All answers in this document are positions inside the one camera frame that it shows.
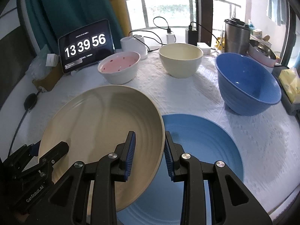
table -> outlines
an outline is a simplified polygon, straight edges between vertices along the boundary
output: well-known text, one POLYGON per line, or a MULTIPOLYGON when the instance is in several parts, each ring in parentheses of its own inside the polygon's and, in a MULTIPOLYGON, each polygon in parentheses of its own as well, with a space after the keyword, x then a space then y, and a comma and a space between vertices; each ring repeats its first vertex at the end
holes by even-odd
MULTIPOLYGON (((79 70, 75 75, 64 75, 51 92, 39 95, 37 105, 28 113, 19 130, 13 151, 24 143, 40 140, 48 122, 69 100, 86 90, 107 84, 98 73, 97 65, 79 70)), ((234 113, 220 95, 214 55, 204 56, 192 77, 176 79, 167 74, 158 52, 152 52, 139 62, 136 78, 126 85, 150 97, 162 115, 194 114, 223 127, 234 139, 241 154, 244 184, 269 214, 300 183, 300 128, 295 117, 286 113, 281 102, 253 117, 234 113)), ((287 206, 288 202, 285 202, 281 209, 287 206)))

black cord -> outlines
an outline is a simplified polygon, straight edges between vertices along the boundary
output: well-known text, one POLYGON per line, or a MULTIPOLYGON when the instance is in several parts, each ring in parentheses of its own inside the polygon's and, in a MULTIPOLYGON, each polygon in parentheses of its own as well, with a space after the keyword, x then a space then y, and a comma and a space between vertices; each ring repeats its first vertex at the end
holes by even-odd
MULTIPOLYGON (((151 33, 153 33, 153 34, 155 34, 158 38, 159 38, 159 40, 160 40, 160 44, 161 45, 164 45, 163 44, 163 42, 162 42, 162 40, 161 40, 161 38, 156 34, 156 33, 154 33, 153 31, 145 31, 145 30, 134 30, 134 31, 130 31, 129 33, 128 33, 128 36, 130 36, 130 33, 132 33, 132 32, 135 32, 135 31, 142 31, 142 32, 151 32, 151 33)), ((136 38, 139 42, 141 42, 142 44, 144 44, 147 48, 148 48, 148 52, 154 52, 154 51, 156 51, 156 50, 158 50, 158 49, 154 49, 154 50, 150 50, 150 48, 143 42, 143 41, 141 41, 140 39, 138 39, 138 38, 136 38)))
POLYGON ((26 117, 27 113, 32 109, 34 108, 36 102, 37 102, 37 99, 38 99, 38 95, 41 93, 42 90, 39 90, 36 94, 35 93, 32 93, 30 94, 29 96, 27 96, 25 102, 24 102, 24 108, 25 108, 25 113, 23 115, 23 117, 21 118, 20 122, 19 122, 19 125, 17 126, 17 129, 15 131, 15 134, 13 136, 13 140, 11 141, 11 144, 10 144, 10 147, 9 147, 9 151, 8 151, 8 155, 7 157, 10 156, 11 154, 11 149, 13 147, 13 144, 14 144, 14 141, 15 141, 15 138, 18 134, 18 131, 19 131, 19 128, 22 124, 22 122, 24 121, 24 118, 26 117))
POLYGON ((159 26, 157 26, 157 25, 155 24, 154 20, 155 20, 156 18, 162 18, 162 19, 164 19, 164 20, 166 21, 167 25, 168 25, 168 29, 170 28, 170 27, 169 27, 169 24, 168 24, 168 21, 167 21, 164 17, 161 17, 161 16, 157 16, 157 17, 155 17, 155 18, 153 19, 153 23, 154 23, 154 25, 155 25, 157 28, 160 28, 160 29, 163 29, 163 30, 167 30, 167 29, 162 28, 162 27, 159 27, 159 26))
POLYGON ((215 35, 212 33, 212 32, 210 32, 208 29, 206 29, 204 26, 202 26, 201 24, 199 24, 199 23, 197 23, 197 22, 191 22, 190 23, 190 25, 192 25, 192 23, 195 23, 195 24, 197 24, 197 25, 199 25, 200 27, 202 27, 203 29, 205 29, 207 32, 209 32, 210 34, 212 34, 212 36, 214 37, 214 38, 216 38, 215 37, 215 35))
POLYGON ((10 144, 10 147, 9 147, 9 151, 8 151, 8 155, 7 155, 7 157, 9 157, 9 156, 10 156, 10 154, 11 154, 11 149, 12 149, 12 147, 13 147, 13 144, 14 144, 15 138, 16 138, 16 136, 17 136, 17 133, 18 133, 18 131, 19 131, 19 128, 20 128, 20 126, 21 126, 21 124, 22 124, 22 122, 23 122, 24 118, 26 117, 26 114, 28 113, 28 111, 29 111, 29 110, 26 110, 26 111, 25 111, 25 113, 24 113, 23 117, 21 118, 21 120, 20 120, 20 122, 19 122, 19 125, 18 125, 18 127, 17 127, 17 129, 16 129, 16 131, 15 131, 15 134, 14 134, 14 136, 13 136, 13 140, 11 141, 11 144, 10 144))
POLYGON ((157 27, 157 28, 160 28, 160 29, 163 29, 163 30, 167 30, 167 32, 173 32, 171 29, 170 29, 170 26, 169 26, 169 24, 168 24, 168 21, 164 18, 164 17, 161 17, 161 16, 157 16, 157 17, 155 17, 155 18, 153 18, 153 23, 154 23, 154 25, 157 27), (165 22, 167 23, 167 25, 168 25, 168 28, 167 29, 165 29, 165 28, 162 28, 162 27, 159 27, 159 26, 157 26, 156 24, 155 24, 155 22, 154 22, 154 20, 156 19, 156 18, 162 18, 162 19, 164 19, 165 20, 165 22))
POLYGON ((7 15, 8 13, 10 13, 10 12, 16 10, 16 9, 17 9, 17 8, 15 7, 15 8, 13 8, 13 9, 7 11, 5 14, 3 14, 3 15, 0 16, 0 19, 1 19, 2 17, 4 17, 5 15, 7 15))
POLYGON ((149 38, 149 39, 152 39, 152 40, 155 40, 158 44, 161 44, 159 41, 157 41, 156 39, 152 38, 152 37, 148 37, 148 36, 144 36, 145 38, 149 38))

white device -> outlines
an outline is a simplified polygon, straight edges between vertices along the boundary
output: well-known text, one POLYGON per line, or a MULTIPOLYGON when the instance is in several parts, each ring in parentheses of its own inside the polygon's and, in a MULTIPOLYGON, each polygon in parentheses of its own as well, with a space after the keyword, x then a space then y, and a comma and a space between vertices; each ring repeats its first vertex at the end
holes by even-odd
POLYGON ((47 54, 46 66, 56 67, 59 62, 59 55, 56 54, 47 54))
POLYGON ((132 37, 124 37, 120 40, 123 52, 137 52, 141 55, 141 60, 147 58, 147 48, 141 43, 145 43, 145 39, 142 35, 134 35, 132 37))
POLYGON ((167 33, 166 36, 167 36, 167 44, 175 43, 175 36, 173 32, 167 33))

white cup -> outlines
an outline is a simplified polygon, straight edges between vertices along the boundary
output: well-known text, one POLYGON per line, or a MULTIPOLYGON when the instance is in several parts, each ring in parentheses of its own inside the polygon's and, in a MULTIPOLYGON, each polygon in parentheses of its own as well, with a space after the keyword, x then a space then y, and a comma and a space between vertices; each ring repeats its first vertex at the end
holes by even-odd
POLYGON ((147 58, 147 48, 140 41, 145 43, 142 35, 135 35, 134 37, 124 37, 120 40, 123 52, 137 52, 141 55, 141 60, 147 58))

teal curtain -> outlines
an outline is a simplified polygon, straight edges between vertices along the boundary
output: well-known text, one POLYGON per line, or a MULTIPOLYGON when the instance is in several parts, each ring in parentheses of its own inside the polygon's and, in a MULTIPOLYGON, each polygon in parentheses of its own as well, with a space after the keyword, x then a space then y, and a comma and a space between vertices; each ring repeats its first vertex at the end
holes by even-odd
POLYGON ((116 49, 124 37, 109 0, 25 0, 30 24, 40 48, 59 54, 58 38, 93 22, 108 19, 116 49))

